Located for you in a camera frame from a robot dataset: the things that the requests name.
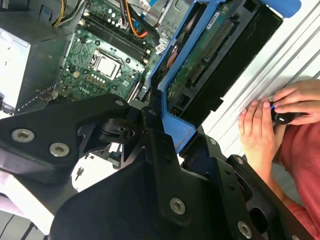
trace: sticker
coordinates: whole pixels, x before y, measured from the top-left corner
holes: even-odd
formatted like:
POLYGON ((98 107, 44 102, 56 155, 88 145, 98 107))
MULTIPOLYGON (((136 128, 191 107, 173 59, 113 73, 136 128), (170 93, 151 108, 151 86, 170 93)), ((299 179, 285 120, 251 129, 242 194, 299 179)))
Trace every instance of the sticker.
POLYGON ((124 80, 123 83, 122 83, 122 85, 124 85, 125 87, 128 87, 128 86, 129 86, 129 82, 126 81, 126 80, 124 80))
POLYGON ((210 28, 212 27, 212 25, 215 23, 215 21, 217 20, 217 18, 219 17, 221 12, 217 11, 213 17, 211 18, 209 24, 206 26, 206 29, 210 30, 210 28))

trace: screw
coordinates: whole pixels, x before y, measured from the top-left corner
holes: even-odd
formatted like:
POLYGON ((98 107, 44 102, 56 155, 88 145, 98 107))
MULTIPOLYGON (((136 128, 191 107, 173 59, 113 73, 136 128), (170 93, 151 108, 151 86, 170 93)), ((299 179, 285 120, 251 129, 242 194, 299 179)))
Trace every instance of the screw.
POLYGON ((215 140, 213 140, 212 138, 210 138, 210 142, 213 144, 213 145, 217 145, 217 142, 215 140))
POLYGON ((62 142, 51 144, 50 153, 55 157, 65 157, 69 154, 70 148, 62 142))
POLYGON ((248 227, 248 225, 243 221, 238 221, 238 229, 242 233, 243 236, 245 236, 247 239, 252 238, 252 232, 251 229, 248 227))
POLYGON ((156 113, 155 110, 153 110, 153 109, 150 109, 150 110, 149 110, 149 113, 151 113, 151 114, 154 115, 154 116, 157 116, 157 113, 156 113))
POLYGON ((186 212, 186 206, 184 202, 177 197, 171 198, 170 207, 178 215, 183 215, 186 212))
POLYGON ((19 143, 29 143, 35 139, 35 134, 29 129, 19 128, 11 133, 11 137, 19 143))
POLYGON ((244 161, 240 158, 240 157, 237 157, 236 158, 236 161, 240 164, 244 164, 244 161))
POLYGON ((118 105, 120 105, 120 106, 123 106, 123 105, 124 105, 124 103, 123 103, 122 101, 120 101, 120 100, 115 100, 115 103, 118 104, 118 105))

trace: finger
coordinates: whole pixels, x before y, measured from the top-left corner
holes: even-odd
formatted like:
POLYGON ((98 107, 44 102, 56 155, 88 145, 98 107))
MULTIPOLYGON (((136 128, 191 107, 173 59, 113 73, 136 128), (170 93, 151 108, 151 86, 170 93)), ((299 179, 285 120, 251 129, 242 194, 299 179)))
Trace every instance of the finger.
POLYGON ((314 124, 317 122, 317 119, 310 115, 304 115, 304 116, 298 116, 296 117, 292 122, 290 122, 290 125, 304 125, 304 124, 314 124))
POLYGON ((289 94, 293 93, 298 89, 296 84, 292 84, 290 86, 284 87, 281 90, 277 91, 272 99, 273 102, 277 102, 280 99, 288 96, 289 94))
POLYGON ((285 98, 275 102, 273 105, 274 107, 279 107, 287 104, 315 100, 320 100, 320 94, 318 89, 298 89, 290 93, 285 98))
POLYGON ((246 117, 247 110, 244 109, 239 117, 238 127, 239 127, 239 134, 242 136, 245 133, 245 117, 246 117))
POLYGON ((274 108, 278 114, 283 113, 320 113, 320 101, 300 101, 274 108))
POLYGON ((256 111, 258 105, 258 101, 254 100, 249 109, 247 110, 247 113, 244 118, 244 134, 245 135, 250 135, 252 133, 252 122, 253 122, 253 117, 256 111))
POLYGON ((262 135, 261 125, 262 125, 262 115, 263 115, 264 102, 261 101, 255 110, 253 121, 252 121, 252 133, 258 136, 262 135))
POLYGON ((261 133, 264 137, 273 134, 273 132, 270 103, 265 101, 262 109, 261 133))

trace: blue drive cage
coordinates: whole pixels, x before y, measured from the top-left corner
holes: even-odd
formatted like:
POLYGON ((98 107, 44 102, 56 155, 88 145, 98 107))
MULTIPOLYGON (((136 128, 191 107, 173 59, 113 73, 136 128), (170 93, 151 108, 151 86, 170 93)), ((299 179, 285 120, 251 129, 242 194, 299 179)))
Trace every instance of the blue drive cage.
MULTIPOLYGON (((208 23, 212 19, 216 8, 219 3, 225 2, 225 0, 195 0, 187 11, 184 19, 182 20, 180 26, 178 27, 176 33, 174 34, 171 42, 164 51, 160 61, 154 68, 153 72, 150 75, 149 86, 152 76, 157 72, 163 60, 169 54, 171 46, 173 46, 178 38, 179 32, 185 25, 185 22, 188 19, 189 14, 192 9, 195 7, 196 3, 208 3, 206 9, 204 10, 202 16, 197 22, 194 30, 190 34, 180 53, 176 57, 172 67, 169 69, 168 73, 165 75, 163 80, 158 85, 158 89, 162 92, 162 122, 164 130, 167 134, 172 136, 175 149, 179 153, 182 148, 187 144, 190 138, 196 132, 195 126, 182 120, 179 117, 176 117, 168 112, 167 108, 167 88, 170 82, 174 79, 180 67, 183 65, 185 59, 188 57, 189 53, 193 49, 197 40, 207 27, 208 23)), ((292 17, 301 7, 300 0, 263 0, 264 4, 269 5, 271 8, 280 13, 284 18, 292 17)))

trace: white surface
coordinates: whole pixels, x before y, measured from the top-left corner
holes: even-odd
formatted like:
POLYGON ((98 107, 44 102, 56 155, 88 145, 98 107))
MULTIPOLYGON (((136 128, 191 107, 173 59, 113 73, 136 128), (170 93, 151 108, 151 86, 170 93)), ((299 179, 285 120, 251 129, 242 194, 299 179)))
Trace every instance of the white surface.
POLYGON ((0 94, 15 107, 18 101, 30 45, 0 28, 0 94))
POLYGON ((290 82, 320 75, 320 1, 302 0, 300 11, 283 24, 222 98, 223 104, 203 122, 222 153, 242 155, 240 112, 253 100, 273 95, 290 82))

